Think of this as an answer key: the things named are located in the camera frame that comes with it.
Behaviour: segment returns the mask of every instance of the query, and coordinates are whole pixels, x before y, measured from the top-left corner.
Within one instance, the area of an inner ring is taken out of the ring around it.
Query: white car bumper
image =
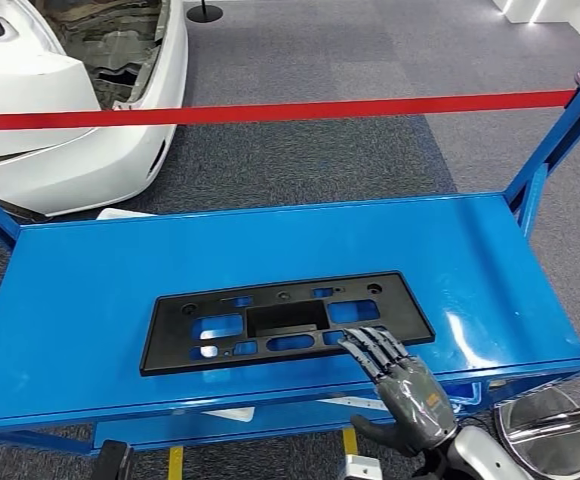
[[[188,44],[181,0],[172,0],[159,59],[132,109],[181,105]],[[175,125],[94,128],[80,137],[0,162],[0,200],[48,216],[118,202],[148,187]]]

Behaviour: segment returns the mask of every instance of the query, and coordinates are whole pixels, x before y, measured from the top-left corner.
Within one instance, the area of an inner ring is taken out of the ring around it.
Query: chrome round object
[[[495,409],[495,424],[504,447],[532,475],[550,480],[580,478],[580,430],[554,435],[546,425],[529,422],[576,409],[577,404],[557,388],[522,397]],[[562,422],[568,415],[559,415]]]

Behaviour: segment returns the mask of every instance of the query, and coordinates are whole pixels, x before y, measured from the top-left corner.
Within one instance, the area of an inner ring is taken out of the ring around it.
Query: black license plate bracket
[[[434,332],[399,272],[157,298],[141,375],[345,353],[342,328],[385,328],[405,345]]]

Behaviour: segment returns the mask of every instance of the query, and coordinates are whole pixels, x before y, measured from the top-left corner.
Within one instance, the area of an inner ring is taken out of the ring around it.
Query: screw hole
[[[381,286],[379,285],[378,283],[371,283],[370,285],[368,285],[368,291],[372,293],[372,295],[377,295],[383,292],[384,289],[381,288]]]
[[[181,312],[184,315],[192,315],[196,311],[196,305],[194,303],[187,303],[181,307]]]

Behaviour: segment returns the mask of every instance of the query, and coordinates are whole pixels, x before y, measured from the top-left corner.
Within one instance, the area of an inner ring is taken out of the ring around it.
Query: yellow floor marking
[[[344,450],[346,455],[359,455],[359,448],[356,446],[356,433],[354,428],[344,428],[341,430],[341,433],[344,434]]]
[[[184,447],[172,447],[170,449],[170,459],[168,462],[168,480],[183,480],[184,478]]]

